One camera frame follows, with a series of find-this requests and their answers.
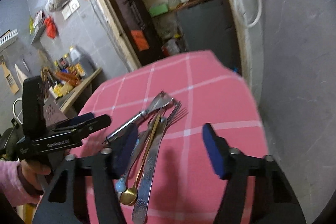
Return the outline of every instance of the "electrical outlet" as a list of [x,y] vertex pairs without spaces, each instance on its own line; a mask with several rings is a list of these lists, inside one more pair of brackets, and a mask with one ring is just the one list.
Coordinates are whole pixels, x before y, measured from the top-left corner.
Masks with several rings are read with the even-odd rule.
[[70,10],[71,10],[71,13],[75,12],[78,8],[79,8],[79,2],[78,0],[71,0],[69,2],[69,7],[70,7]]
[[62,10],[64,20],[67,20],[80,7],[78,0],[71,0]]

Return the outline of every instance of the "spoon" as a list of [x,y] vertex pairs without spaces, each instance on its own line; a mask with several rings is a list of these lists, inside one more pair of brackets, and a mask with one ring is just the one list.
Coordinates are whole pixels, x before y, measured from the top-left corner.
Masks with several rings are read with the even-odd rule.
[[[136,141],[136,144],[133,148],[133,151],[132,151],[132,154],[131,154],[131,158],[133,157],[133,154],[134,154],[134,151],[136,150],[137,146],[139,145],[139,139],[137,139]],[[130,171],[130,168],[127,167],[127,170],[125,172],[124,175],[122,175],[120,177],[120,179],[118,180],[118,182],[115,184],[115,189],[120,192],[120,193],[123,193],[126,191],[126,179],[127,179],[127,176],[128,176],[128,173]]]
[[125,192],[123,192],[121,194],[120,201],[124,205],[133,205],[135,203],[135,201],[137,200],[137,197],[138,197],[137,187],[138,187],[138,183],[139,183],[139,179],[140,179],[140,174],[142,173],[143,166],[144,166],[144,164],[146,162],[147,154],[149,152],[149,149],[151,148],[152,142],[154,140],[155,131],[156,131],[158,125],[159,125],[160,120],[161,120],[161,115],[158,114],[156,116],[156,120],[155,120],[153,129],[152,129],[150,138],[148,140],[148,144],[146,146],[145,153],[144,153],[143,158],[142,158],[140,169],[138,171],[138,174],[135,177],[135,181],[134,181],[133,187],[132,188],[128,188]]

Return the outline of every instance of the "wall-mounted basket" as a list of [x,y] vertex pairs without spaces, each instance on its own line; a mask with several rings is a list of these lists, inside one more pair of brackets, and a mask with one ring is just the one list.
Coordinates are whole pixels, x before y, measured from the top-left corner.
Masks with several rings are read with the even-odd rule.
[[41,35],[43,34],[44,30],[45,30],[45,25],[44,25],[44,20],[45,17],[43,17],[40,22],[35,26],[34,31],[31,34],[31,44],[33,44],[35,41],[37,41],[38,39],[40,39]]
[[0,38],[0,51],[3,51],[17,39],[17,29]]

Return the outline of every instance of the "gold spoon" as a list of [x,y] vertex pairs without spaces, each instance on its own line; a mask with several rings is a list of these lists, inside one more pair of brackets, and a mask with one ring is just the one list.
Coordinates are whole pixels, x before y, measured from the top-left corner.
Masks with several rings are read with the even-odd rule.
[[140,174],[142,173],[142,169],[144,167],[144,164],[145,164],[145,161],[146,161],[146,158],[147,158],[147,154],[149,152],[149,149],[151,148],[152,142],[154,140],[155,131],[156,131],[158,125],[159,125],[160,120],[161,120],[161,115],[158,114],[157,117],[156,117],[153,129],[152,129],[150,138],[148,140],[145,153],[144,153],[143,158],[142,158],[140,169],[138,171],[138,174],[135,177],[133,187],[128,188],[125,192],[123,192],[121,194],[120,201],[124,205],[133,205],[135,203],[135,201],[137,200],[137,197],[138,197],[137,187],[138,187],[138,183],[139,183]]

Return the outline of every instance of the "blue foam pad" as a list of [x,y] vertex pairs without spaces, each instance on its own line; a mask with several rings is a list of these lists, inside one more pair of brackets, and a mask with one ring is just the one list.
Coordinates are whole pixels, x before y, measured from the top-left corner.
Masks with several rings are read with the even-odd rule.
[[208,152],[215,174],[222,178],[225,175],[224,159],[219,152],[214,137],[217,138],[210,124],[206,123],[202,129],[203,142]]

